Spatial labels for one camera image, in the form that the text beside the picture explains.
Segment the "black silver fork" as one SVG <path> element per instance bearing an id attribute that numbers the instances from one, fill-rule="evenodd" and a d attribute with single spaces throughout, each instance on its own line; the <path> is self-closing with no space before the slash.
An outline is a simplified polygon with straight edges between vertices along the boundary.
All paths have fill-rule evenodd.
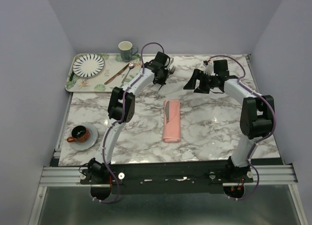
<path id="1" fill-rule="evenodd" d="M 175 72 L 175 70 L 176 70 L 176 66 L 173 66 L 172 68 L 170 68 L 170 69 L 168 70 L 168 74 L 167 74 L 167 76 L 166 76 L 165 81 L 169 78 L 170 75 L 172 75 L 172 74 Z M 166 82 L 164 82 L 164 83 L 160 86 L 159 90 L 160 90 L 165 84 L 166 84 Z"/>

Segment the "silver table knife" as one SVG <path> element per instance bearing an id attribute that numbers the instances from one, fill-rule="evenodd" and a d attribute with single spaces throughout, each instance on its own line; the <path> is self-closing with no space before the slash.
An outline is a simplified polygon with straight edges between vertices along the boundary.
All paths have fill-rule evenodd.
<path id="1" fill-rule="evenodd" d="M 170 101 L 166 101 L 166 104 L 164 107 L 164 119 L 165 119 L 165 124 L 168 124 L 170 121 Z"/>

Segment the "pink cloth napkin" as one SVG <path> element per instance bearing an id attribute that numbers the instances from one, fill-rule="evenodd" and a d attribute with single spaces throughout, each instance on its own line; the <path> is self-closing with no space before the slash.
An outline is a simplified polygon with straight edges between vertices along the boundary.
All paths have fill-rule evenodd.
<path id="1" fill-rule="evenodd" d="M 179 100 L 169 100 L 170 101 L 170 121 L 165 124 L 162 139 L 165 143 L 177 143 L 181 139 L 181 129 L 180 129 L 180 101 Z"/>

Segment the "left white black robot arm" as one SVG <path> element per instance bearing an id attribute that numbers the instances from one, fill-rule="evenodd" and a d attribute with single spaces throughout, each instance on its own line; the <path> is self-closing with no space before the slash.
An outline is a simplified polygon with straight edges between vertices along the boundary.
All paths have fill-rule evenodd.
<path id="1" fill-rule="evenodd" d="M 122 129 L 135 114 L 136 95 L 150 83 L 165 85 L 173 60 L 167 54 L 158 52 L 154 59 L 141 63 L 138 74 L 128 84 L 113 88 L 108 105 L 109 126 L 95 157 L 87 165 L 88 173 L 96 183 L 117 179 L 109 164 Z"/>

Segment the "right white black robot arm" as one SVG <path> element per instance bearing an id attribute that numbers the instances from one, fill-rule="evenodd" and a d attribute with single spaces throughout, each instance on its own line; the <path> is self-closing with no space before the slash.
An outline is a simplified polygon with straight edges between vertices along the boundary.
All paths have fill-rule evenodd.
<path id="1" fill-rule="evenodd" d="M 225 168 L 224 176 L 230 182 L 235 182 L 242 176 L 240 168 L 251 164 L 251 157 L 257 144 L 273 135 L 276 128 L 274 99 L 270 95 L 261 95 L 242 83 L 242 78 L 230 75 L 228 59 L 233 60 L 243 69 L 244 67 L 234 58 L 225 56 L 225 59 L 214 60 L 217 56 L 204 61 L 205 70 L 194 69 L 185 90 L 194 93 L 208 94 L 218 88 L 235 99 L 241 105 L 240 129 L 243 134 L 236 150 L 230 157 L 232 166 Z"/>

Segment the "silver spoon on tray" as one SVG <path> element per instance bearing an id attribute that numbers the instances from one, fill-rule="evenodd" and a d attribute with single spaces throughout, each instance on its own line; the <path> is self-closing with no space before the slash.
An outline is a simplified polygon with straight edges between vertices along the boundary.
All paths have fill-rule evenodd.
<path id="1" fill-rule="evenodd" d="M 126 75 L 124 76 L 123 80 L 122 80 L 122 85 L 124 84 L 129 72 L 135 67 L 135 63 L 134 62 L 130 62 L 129 65 L 128 65 L 128 71 L 126 73 Z"/>

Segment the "copper knife on tray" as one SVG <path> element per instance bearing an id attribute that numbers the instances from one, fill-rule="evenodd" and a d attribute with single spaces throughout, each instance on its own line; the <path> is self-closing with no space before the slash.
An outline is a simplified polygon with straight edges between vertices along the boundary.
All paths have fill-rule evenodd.
<path id="1" fill-rule="evenodd" d="M 129 66 L 129 63 L 124 66 L 119 72 L 117 72 L 114 76 L 112 76 L 110 79 L 108 79 L 104 84 L 107 85 L 109 83 L 111 83 L 116 77 L 118 77 L 119 75 L 121 75 Z"/>

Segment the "green ceramic mug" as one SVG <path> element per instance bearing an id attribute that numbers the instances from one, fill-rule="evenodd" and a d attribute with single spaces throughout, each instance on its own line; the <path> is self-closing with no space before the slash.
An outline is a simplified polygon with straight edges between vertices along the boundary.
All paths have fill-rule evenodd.
<path id="1" fill-rule="evenodd" d="M 133 56 L 138 53 L 138 47 L 133 46 L 129 41 L 122 41 L 118 44 L 119 54 L 124 62 L 130 62 Z"/>

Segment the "leaf pattern serving tray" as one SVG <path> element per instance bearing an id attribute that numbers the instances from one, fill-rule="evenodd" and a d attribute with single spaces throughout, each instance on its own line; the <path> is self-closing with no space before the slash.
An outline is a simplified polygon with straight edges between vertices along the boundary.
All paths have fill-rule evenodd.
<path id="1" fill-rule="evenodd" d="M 140 71 L 141 60 L 138 54 L 133 56 L 132 62 L 135 63 L 135 67 L 129 72 L 124 84 L 122 85 L 122 80 L 126 75 L 128 68 L 118 77 L 116 77 L 111 83 L 105 85 L 104 83 L 119 72 L 124 66 L 127 65 L 126 62 L 122 61 L 119 54 L 108 54 L 108 53 L 97 53 L 102 56 L 105 61 L 104 69 L 95 77 L 91 78 L 81 78 L 73 73 L 72 66 L 74 61 L 82 55 L 78 54 L 74 57 L 70 71 L 66 80 L 65 89 L 68 92 L 86 93 L 86 92 L 99 92 L 99 93 L 109 93 L 114 87 L 122 87 L 129 83 Z"/>

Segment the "striped white plate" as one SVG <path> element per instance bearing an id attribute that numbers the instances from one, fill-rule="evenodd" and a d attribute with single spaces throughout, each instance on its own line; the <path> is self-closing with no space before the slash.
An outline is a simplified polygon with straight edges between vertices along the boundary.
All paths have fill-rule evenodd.
<path id="1" fill-rule="evenodd" d="M 79 56 L 73 63 L 73 73 L 81 78 L 91 78 L 102 72 L 105 61 L 98 54 L 86 54 Z"/>

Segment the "white saucer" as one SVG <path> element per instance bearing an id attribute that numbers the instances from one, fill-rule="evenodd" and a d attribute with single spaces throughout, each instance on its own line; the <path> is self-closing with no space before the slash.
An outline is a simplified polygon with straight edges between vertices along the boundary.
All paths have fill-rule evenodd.
<path id="1" fill-rule="evenodd" d="M 83 123 L 83 126 L 85 126 L 90 131 L 90 136 L 87 141 L 82 143 L 77 142 L 71 142 L 70 147 L 77 151 L 83 151 L 91 148 L 97 141 L 98 138 L 98 131 L 96 127 L 90 123 Z"/>

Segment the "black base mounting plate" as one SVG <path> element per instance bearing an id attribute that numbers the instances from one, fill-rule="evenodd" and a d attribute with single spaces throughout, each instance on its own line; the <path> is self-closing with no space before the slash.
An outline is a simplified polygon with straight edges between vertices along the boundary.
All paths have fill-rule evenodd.
<path id="1" fill-rule="evenodd" d="M 125 194 L 222 194 L 230 186 L 253 182 L 249 166 L 237 168 L 228 160 L 112 164 L 94 159 L 82 171 L 82 185 Z"/>

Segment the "orange patterned teacup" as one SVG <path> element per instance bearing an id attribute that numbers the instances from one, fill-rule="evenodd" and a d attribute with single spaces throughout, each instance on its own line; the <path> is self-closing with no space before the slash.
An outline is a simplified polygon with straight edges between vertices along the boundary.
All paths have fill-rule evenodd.
<path id="1" fill-rule="evenodd" d="M 71 136 L 66 139 L 67 142 L 82 143 L 88 140 L 90 131 L 83 125 L 76 126 L 71 131 Z"/>

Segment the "aluminium rail frame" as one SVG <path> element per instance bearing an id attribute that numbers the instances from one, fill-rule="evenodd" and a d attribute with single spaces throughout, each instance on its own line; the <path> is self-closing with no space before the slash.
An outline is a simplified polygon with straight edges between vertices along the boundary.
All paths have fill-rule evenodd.
<path id="1" fill-rule="evenodd" d="M 31 225 L 305 225 L 292 165 L 254 159 L 253 182 L 222 194 L 125 194 L 82 185 L 80 164 L 56 149 L 42 170 Z"/>

